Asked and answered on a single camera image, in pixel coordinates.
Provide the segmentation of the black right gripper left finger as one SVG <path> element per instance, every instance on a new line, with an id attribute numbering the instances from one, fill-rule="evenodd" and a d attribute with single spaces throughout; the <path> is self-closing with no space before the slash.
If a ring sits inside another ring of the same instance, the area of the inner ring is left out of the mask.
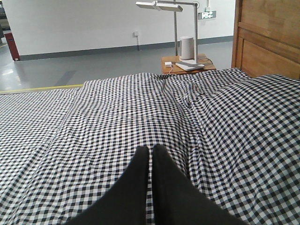
<path id="1" fill-rule="evenodd" d="M 145 225 L 149 149 L 139 146 L 116 183 L 67 225 Z"/>

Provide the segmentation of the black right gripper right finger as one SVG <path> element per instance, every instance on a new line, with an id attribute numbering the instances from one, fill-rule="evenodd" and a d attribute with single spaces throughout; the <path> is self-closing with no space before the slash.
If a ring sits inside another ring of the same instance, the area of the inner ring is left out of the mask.
<path id="1" fill-rule="evenodd" d="M 152 194 L 157 225 L 244 224 L 200 193 L 159 144 L 153 148 Z"/>

